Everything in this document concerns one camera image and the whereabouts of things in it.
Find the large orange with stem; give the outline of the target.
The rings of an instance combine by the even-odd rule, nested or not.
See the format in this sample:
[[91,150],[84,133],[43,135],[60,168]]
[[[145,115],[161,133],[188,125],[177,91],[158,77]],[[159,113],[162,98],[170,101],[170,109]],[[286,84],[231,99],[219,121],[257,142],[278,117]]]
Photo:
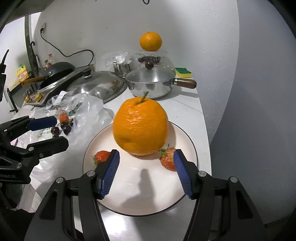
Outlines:
[[113,120],[113,136],[121,149],[131,155],[145,156],[157,152],[168,137],[166,111],[155,100],[140,97],[126,100]]

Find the steel pot with lid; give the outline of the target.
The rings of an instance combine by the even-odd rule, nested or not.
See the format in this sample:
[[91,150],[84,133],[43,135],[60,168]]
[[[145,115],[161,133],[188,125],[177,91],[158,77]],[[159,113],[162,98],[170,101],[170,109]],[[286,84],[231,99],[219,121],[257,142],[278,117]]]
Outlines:
[[147,93],[147,98],[160,99],[171,93],[174,86],[195,89],[193,79],[179,78],[171,68],[153,66],[152,69],[138,68],[125,75],[125,82],[135,97]]

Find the clear printed plastic bag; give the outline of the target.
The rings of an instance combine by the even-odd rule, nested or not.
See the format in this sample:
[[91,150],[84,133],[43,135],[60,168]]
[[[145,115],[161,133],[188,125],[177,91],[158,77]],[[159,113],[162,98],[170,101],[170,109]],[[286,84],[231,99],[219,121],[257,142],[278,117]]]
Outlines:
[[69,147],[65,152],[41,159],[34,167],[30,177],[41,183],[50,182],[59,176],[65,179],[80,177],[84,153],[90,141],[112,121],[101,99],[86,93],[71,96],[64,91],[52,97],[44,107],[23,106],[14,117],[54,116],[58,119],[63,113],[73,121],[72,130],[66,135]]

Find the yellow box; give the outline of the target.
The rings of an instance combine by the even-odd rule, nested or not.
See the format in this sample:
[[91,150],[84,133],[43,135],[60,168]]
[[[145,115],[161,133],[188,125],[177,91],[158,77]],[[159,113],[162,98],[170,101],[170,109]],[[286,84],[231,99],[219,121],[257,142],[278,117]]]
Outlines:
[[29,78],[29,72],[27,70],[27,67],[24,63],[20,64],[16,70],[16,75],[18,78],[18,81],[21,83],[27,78]]

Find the large steel glass lid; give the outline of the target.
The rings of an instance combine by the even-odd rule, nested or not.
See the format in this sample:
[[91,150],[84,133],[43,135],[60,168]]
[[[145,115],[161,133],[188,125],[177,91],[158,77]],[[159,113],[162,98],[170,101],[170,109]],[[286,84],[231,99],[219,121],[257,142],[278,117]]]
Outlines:
[[115,72],[87,71],[82,77],[73,81],[66,91],[72,96],[86,93],[107,103],[121,95],[126,88],[125,80]]

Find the glass jar with cherries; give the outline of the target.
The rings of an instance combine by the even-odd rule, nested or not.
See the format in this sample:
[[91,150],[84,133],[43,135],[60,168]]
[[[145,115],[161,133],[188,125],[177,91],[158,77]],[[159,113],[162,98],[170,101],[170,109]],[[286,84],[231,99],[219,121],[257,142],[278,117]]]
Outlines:
[[170,58],[163,51],[141,51],[139,53],[133,53],[130,59],[132,61],[130,63],[131,69],[144,68],[147,62],[153,63],[154,66],[163,66],[170,69],[175,68]]

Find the green yellow sponge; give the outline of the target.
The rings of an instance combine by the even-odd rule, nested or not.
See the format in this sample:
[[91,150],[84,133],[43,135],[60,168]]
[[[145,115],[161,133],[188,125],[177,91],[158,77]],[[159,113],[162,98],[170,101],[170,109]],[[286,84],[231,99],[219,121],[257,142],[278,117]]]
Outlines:
[[175,73],[180,77],[180,78],[192,78],[192,73],[186,68],[180,68],[176,67],[175,68]]

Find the small orange on jar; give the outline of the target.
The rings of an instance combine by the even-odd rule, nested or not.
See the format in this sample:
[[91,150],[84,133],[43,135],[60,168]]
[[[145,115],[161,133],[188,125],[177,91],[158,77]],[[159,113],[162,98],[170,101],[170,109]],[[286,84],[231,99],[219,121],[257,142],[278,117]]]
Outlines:
[[143,50],[155,52],[161,48],[163,41],[158,33],[147,32],[140,37],[139,44]]

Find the black wok pan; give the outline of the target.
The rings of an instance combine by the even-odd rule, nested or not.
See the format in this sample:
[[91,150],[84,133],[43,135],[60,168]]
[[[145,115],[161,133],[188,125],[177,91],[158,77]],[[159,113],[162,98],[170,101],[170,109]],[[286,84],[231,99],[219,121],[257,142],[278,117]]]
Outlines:
[[39,77],[28,78],[24,80],[21,85],[22,87],[31,85],[37,82],[41,82],[38,90],[43,89],[50,84],[60,80],[61,78],[72,73],[76,67],[69,62],[58,62],[48,67],[43,74]]

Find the white round plate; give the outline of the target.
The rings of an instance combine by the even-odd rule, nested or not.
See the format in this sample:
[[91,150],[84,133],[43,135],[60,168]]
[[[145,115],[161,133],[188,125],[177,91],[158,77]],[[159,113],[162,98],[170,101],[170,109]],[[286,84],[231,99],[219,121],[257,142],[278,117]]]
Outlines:
[[166,169],[159,151],[133,156],[121,149],[113,137],[113,125],[101,130],[90,142],[83,160],[83,172],[94,170],[94,155],[99,151],[119,151],[120,163],[109,194],[99,203],[127,216],[145,216],[162,212],[184,196],[177,172]]

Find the red strawberry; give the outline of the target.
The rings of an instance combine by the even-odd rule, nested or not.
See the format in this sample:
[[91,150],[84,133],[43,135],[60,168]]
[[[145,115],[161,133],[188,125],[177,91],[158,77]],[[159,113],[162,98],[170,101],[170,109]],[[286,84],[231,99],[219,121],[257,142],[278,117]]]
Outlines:
[[59,121],[60,123],[69,123],[69,116],[65,113],[60,114]]
[[109,151],[99,151],[93,156],[93,162],[97,166],[99,163],[105,162],[110,155]]

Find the red capped bottle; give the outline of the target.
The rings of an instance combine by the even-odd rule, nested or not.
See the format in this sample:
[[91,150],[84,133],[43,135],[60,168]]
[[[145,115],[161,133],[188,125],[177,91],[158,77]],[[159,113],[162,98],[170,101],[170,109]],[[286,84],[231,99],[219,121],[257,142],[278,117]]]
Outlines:
[[48,55],[48,67],[52,66],[54,64],[53,55],[50,53]]

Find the small steel cup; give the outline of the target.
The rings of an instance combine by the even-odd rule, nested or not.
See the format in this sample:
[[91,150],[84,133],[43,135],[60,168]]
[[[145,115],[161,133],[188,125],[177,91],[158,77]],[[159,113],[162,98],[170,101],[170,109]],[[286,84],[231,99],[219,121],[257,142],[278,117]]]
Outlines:
[[125,62],[118,64],[116,61],[113,61],[113,68],[114,72],[120,76],[125,76],[130,72],[130,65]]

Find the pale strawberry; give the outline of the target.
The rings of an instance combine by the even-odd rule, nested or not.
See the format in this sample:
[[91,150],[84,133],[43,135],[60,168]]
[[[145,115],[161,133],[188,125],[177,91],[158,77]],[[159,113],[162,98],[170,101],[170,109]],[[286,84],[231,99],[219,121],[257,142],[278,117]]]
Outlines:
[[174,165],[175,150],[176,149],[174,147],[170,147],[170,145],[168,145],[166,148],[161,148],[159,150],[159,152],[161,153],[161,156],[159,158],[161,165],[170,171],[176,171]]

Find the red strawberry on bag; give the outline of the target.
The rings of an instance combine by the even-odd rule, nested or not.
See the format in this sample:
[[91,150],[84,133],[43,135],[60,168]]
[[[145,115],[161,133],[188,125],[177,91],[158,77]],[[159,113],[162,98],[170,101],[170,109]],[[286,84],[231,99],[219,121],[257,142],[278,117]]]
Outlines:
[[69,116],[65,113],[60,114],[59,121],[60,123],[69,123]]

